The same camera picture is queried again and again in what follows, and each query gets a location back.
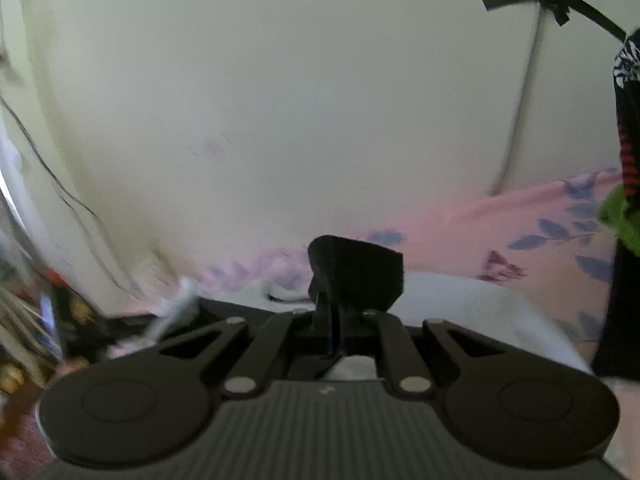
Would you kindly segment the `white t-shirt with black print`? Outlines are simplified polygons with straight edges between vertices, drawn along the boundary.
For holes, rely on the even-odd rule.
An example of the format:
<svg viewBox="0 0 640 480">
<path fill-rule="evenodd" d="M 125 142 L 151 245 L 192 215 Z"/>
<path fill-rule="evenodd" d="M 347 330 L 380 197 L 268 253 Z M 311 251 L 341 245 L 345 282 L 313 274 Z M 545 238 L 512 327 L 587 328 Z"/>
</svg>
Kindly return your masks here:
<svg viewBox="0 0 640 480">
<path fill-rule="evenodd" d="M 311 309 L 306 278 L 270 278 L 262 284 L 236 286 L 217 300 L 267 312 Z M 512 344 L 555 362 L 589 372 L 574 344 L 541 309 L 512 289 L 472 278 L 409 271 L 404 293 L 390 309 L 409 326 L 442 318 L 492 339 Z"/>
</svg>

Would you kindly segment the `stack of dark folded clothes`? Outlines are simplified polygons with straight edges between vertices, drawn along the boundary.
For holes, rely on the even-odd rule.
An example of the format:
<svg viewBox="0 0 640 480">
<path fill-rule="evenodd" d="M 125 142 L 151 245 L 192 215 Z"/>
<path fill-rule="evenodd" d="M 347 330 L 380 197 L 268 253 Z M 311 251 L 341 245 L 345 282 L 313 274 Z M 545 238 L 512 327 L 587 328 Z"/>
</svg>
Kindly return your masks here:
<svg viewBox="0 0 640 480">
<path fill-rule="evenodd" d="M 602 203 L 599 220 L 617 237 L 608 312 L 592 369 L 600 377 L 639 380 L 639 34 L 613 67 L 622 183 Z"/>
</svg>

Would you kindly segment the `cluttered side shelf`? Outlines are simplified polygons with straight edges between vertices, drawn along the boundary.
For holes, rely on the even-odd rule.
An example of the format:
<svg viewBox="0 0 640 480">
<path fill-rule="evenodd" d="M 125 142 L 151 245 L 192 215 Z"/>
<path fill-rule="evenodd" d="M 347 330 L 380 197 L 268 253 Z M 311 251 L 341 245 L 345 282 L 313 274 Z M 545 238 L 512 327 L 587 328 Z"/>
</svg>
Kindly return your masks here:
<svg viewBox="0 0 640 480">
<path fill-rule="evenodd" d="M 95 363 L 136 338 L 150 314 L 108 318 L 47 267 L 1 185 L 1 366 L 42 387 L 58 364 Z"/>
</svg>

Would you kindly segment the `pink floral bed sheet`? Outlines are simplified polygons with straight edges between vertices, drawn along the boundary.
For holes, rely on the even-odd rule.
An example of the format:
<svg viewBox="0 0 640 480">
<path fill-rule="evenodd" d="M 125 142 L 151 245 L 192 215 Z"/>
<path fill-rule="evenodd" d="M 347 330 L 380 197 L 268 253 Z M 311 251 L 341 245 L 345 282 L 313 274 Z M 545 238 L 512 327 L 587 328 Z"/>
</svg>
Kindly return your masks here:
<svg viewBox="0 0 640 480">
<path fill-rule="evenodd" d="M 617 183 L 617 171 L 585 174 L 427 214 L 399 228 L 371 232 L 367 240 L 402 252 L 406 272 L 472 278 L 519 292 L 591 362 L 608 310 L 616 245 L 614 231 L 597 216 Z M 310 280 L 303 248 L 212 264 L 198 274 L 198 282 L 215 298 L 236 286 L 292 276 Z M 611 380 L 623 418 L 614 439 L 617 448 L 612 445 L 608 458 L 623 474 L 639 479 L 639 386 Z M 1 450 L 2 472 L 9 479 L 29 479 L 52 460 L 32 406 L 27 411 L 18 416 L 17 436 Z"/>
</svg>

